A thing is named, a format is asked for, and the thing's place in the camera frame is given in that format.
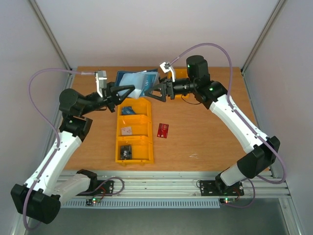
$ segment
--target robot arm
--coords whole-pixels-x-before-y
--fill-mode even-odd
[[[216,190],[222,195],[230,186],[245,178],[254,178],[275,162],[275,155],[258,138],[267,140],[276,151],[280,142],[277,137],[269,138],[259,130],[238,108],[231,96],[229,106],[227,101],[227,89],[219,82],[211,81],[208,72],[207,61],[199,55],[190,56],[186,60],[188,78],[183,79],[160,79],[160,83],[145,92],[146,96],[166,102],[166,97],[174,99],[177,94],[186,95],[193,93],[196,100],[202,103],[207,109],[217,115],[230,131],[235,135],[246,152],[246,155],[239,159],[236,164],[216,176]],[[161,64],[164,72],[172,71],[168,63]],[[243,119],[255,130],[253,133],[234,112],[238,111]]]
[[[80,170],[71,179],[56,185],[69,158],[90,130],[92,120],[83,115],[107,108],[114,112],[115,106],[121,104],[134,90],[133,85],[116,87],[113,82],[107,84],[105,71],[96,72],[95,77],[97,92],[87,96],[73,89],[61,92],[59,110],[62,111],[63,121],[59,128],[60,145],[57,146],[55,141],[32,176],[22,186],[18,184],[13,186],[11,196],[19,213],[23,212],[26,195],[34,181],[37,183],[30,193],[26,215],[46,224],[54,220],[61,205],[66,201],[83,191],[93,191],[96,188],[97,175],[87,170]],[[119,91],[125,90],[122,96],[118,94]],[[55,149],[57,149],[55,155],[45,167]]]

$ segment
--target wooden tabletop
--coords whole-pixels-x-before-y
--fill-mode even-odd
[[[78,67],[79,71],[99,69],[107,72],[108,81],[115,81],[118,71],[153,68]],[[212,80],[219,81],[228,88],[229,68],[209,68],[209,72]],[[72,87],[83,95],[90,94],[96,90],[95,79],[93,76],[76,75]],[[246,116],[255,122],[239,68],[234,68],[231,95]],[[86,115],[93,119],[90,132],[65,169],[221,171],[245,155],[230,130],[203,105],[187,104],[181,99],[168,98],[166,103],[147,99],[152,104],[154,164],[121,166],[115,163],[117,113],[107,110]],[[188,102],[197,101],[190,95]],[[167,139],[157,137],[159,123],[169,124]]]

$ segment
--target blue package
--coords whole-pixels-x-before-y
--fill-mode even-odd
[[[117,72],[116,75],[116,80],[115,80],[115,85],[118,86],[123,78],[123,75],[126,73],[137,73],[137,72],[133,72],[133,71],[119,71]],[[141,96],[145,96],[144,93],[147,89],[149,89],[150,87],[153,86],[153,84],[155,83],[155,81],[158,79],[158,75],[157,74],[157,69],[154,70],[147,70],[146,74],[145,74],[145,86],[140,94]]]
[[[122,108],[122,115],[134,115],[136,114],[131,106],[125,106]]]

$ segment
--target red card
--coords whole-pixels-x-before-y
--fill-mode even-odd
[[[160,123],[158,125],[157,136],[160,138],[167,138],[168,127],[168,124]]]

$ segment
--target metal grate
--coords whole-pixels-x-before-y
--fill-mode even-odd
[[[218,199],[104,199],[86,204],[86,199],[72,199],[62,208],[142,209],[142,208],[219,208]]]

